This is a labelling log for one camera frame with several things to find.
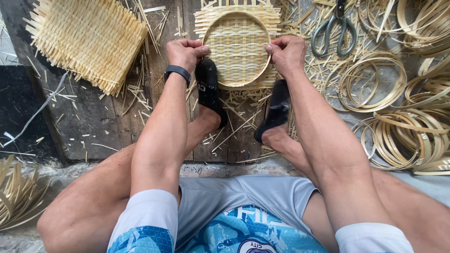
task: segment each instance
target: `hand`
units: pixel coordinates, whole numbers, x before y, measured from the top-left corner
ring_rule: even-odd
[[[169,41],[166,44],[167,56],[170,65],[183,67],[189,73],[194,71],[195,66],[209,52],[209,47],[201,41],[179,39]]]
[[[302,37],[281,36],[267,44],[265,49],[272,55],[271,62],[283,77],[304,71],[307,46]]]

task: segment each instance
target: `scissor blade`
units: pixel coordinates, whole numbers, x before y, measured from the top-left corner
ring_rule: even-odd
[[[347,0],[336,0],[336,17],[343,18],[345,14],[345,2]]]

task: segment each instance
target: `jersey logo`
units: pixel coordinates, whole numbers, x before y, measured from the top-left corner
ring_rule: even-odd
[[[276,251],[270,244],[247,239],[239,245],[238,253],[276,253]]]

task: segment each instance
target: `scissors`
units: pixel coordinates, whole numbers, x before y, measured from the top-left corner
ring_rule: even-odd
[[[311,50],[315,56],[320,57],[320,56],[324,56],[326,53],[328,53],[328,46],[330,44],[330,33],[331,33],[331,30],[333,29],[334,22],[337,20],[340,20],[341,25],[342,25],[341,37],[339,38],[339,41],[337,43],[337,49],[336,49],[337,54],[339,56],[349,54],[350,51],[352,51],[353,48],[355,47],[356,29],[353,26],[353,24],[351,23],[350,19],[345,17],[345,2],[346,2],[346,0],[336,0],[336,10],[335,10],[334,15],[330,19],[325,20],[319,26],[317,31],[315,31],[315,33],[312,37],[312,40],[311,40]],[[347,30],[347,28],[349,28],[350,32],[351,32],[351,44],[350,44],[350,47],[346,51],[342,51],[342,42],[344,41],[344,34],[345,34],[345,31]],[[322,31],[324,29],[325,29],[324,49],[322,50],[322,52],[317,52],[317,49],[315,48],[315,41],[316,41],[317,35],[320,33],[320,31]]]

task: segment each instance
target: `black sock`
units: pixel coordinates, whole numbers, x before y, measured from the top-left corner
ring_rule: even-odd
[[[215,111],[220,116],[220,126],[226,126],[228,118],[219,101],[217,68],[210,59],[201,60],[195,67],[195,80],[198,88],[198,103]]]
[[[272,92],[272,99],[270,100],[269,114],[255,131],[255,140],[257,142],[262,143],[262,134],[265,131],[283,125],[288,121],[289,100],[289,89],[286,80],[277,80]]]

